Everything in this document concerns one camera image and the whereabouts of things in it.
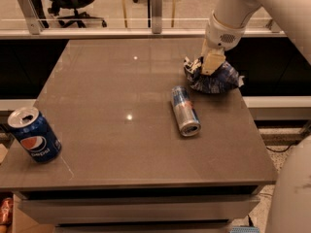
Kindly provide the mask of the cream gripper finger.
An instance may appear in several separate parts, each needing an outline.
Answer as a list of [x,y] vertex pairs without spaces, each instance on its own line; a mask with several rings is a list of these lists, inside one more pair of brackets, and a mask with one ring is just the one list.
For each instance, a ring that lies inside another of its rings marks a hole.
[[203,57],[201,73],[206,76],[212,75],[225,62],[225,51],[220,49],[208,49]]

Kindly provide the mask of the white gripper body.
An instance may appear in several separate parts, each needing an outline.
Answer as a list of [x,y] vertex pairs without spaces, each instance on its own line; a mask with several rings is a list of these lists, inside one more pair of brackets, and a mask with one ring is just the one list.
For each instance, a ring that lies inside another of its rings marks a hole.
[[231,50],[235,48],[241,40],[246,30],[244,18],[239,17],[235,21],[230,17],[222,22],[217,18],[215,12],[212,12],[205,29],[205,41],[209,50]]

